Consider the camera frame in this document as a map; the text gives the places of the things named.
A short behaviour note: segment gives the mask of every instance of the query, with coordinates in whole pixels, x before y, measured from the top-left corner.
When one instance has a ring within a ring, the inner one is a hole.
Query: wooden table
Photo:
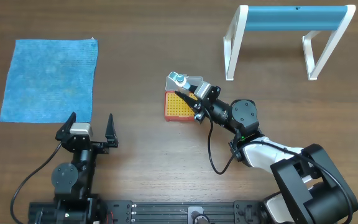
[[[344,1],[313,1],[315,5]],[[104,139],[114,115],[119,148],[98,157],[93,192],[137,202],[261,200],[277,192],[272,175],[233,163],[216,175],[206,150],[209,123],[166,122],[165,77],[202,76],[221,99],[256,102],[260,128],[288,146],[322,145],[358,199],[358,2],[356,14],[317,81],[308,81],[305,32],[246,33],[235,81],[224,80],[223,35],[238,5],[298,1],[0,1],[0,112],[16,39],[99,40],[92,126]],[[328,34],[313,39],[319,55]],[[52,153],[61,124],[0,122],[0,223],[12,223],[17,186]],[[218,127],[213,158],[222,169],[232,134]],[[26,221],[29,202],[53,199],[52,170],[71,160],[62,149],[21,190],[15,204]],[[358,212],[353,223],[358,223]]]

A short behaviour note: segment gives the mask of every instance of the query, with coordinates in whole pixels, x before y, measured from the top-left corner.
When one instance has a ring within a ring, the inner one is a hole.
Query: white frame leg
[[[227,81],[233,81],[234,79],[234,71],[236,69],[237,59],[240,52],[242,36],[244,35],[244,31],[246,29],[247,16],[248,6],[239,6],[234,14],[226,35],[223,37],[224,69]]]
[[[321,69],[323,69],[325,63],[327,62],[333,50],[335,49],[335,46],[341,39],[343,33],[345,33],[345,30],[349,25],[349,23],[351,22],[355,11],[356,11],[355,5],[347,5],[347,12],[344,18],[339,24],[338,29],[332,32],[331,35],[329,36],[327,45],[324,48],[324,51],[321,54],[316,65],[314,64],[313,51],[311,48],[311,39],[315,35],[317,35],[319,31],[311,31],[307,35],[302,37],[303,52],[305,54],[306,70],[308,72],[309,80],[317,80],[318,74],[321,72]]]

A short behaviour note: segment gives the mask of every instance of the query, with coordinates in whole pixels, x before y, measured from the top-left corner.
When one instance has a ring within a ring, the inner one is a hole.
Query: white and blue rack
[[[223,37],[226,80],[233,81],[245,31],[309,31],[302,37],[309,80],[316,80],[356,11],[346,6],[239,6]],[[314,64],[311,39],[331,31],[327,45]]]

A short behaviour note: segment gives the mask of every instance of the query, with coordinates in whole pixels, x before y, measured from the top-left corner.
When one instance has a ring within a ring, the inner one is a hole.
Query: black metal base
[[[216,224],[261,224],[260,201],[219,202],[183,202],[148,203],[131,201],[104,201],[108,206],[109,224],[113,214],[114,224],[187,224],[188,207],[200,206],[211,223]],[[55,206],[53,203],[31,202],[29,223],[35,223],[37,212],[43,211],[42,224],[54,224]]]

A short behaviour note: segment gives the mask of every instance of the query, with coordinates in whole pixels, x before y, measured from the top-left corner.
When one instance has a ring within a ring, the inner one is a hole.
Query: blue bar
[[[246,31],[336,30],[347,6],[249,6]]]

